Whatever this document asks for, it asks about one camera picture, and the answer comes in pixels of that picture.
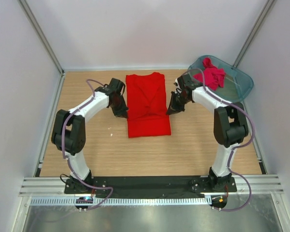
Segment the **red t shirt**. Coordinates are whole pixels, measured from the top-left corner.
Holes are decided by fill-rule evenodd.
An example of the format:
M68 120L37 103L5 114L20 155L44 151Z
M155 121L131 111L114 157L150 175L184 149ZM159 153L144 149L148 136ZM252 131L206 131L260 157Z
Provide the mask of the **red t shirt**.
M128 137L171 135L166 107L165 76L159 72L149 75L127 75Z

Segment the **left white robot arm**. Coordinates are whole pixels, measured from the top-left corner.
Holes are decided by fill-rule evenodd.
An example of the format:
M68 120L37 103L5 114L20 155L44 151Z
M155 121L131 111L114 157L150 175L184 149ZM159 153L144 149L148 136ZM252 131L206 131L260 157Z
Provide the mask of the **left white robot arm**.
M87 79L92 94L78 106L56 113L51 142L62 152L63 159L71 171L71 178L76 180L75 187L81 193L88 193L92 187L92 174L84 158L86 142L86 123L103 109L111 108L115 117L128 118L128 107L123 97L125 83L112 78L108 84L93 88Z

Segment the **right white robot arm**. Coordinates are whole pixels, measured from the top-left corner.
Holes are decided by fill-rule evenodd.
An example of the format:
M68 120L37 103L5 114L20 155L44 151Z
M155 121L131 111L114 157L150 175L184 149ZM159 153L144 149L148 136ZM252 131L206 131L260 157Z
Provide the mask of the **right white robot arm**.
M208 109L214 116L214 138L218 149L214 164L209 169L208 186L213 191L223 191L231 182L229 168L237 147L248 135L244 107L240 102L231 103L214 94L202 83L193 82L189 74L175 80L176 90L171 93L167 115L185 110L189 102L196 102Z

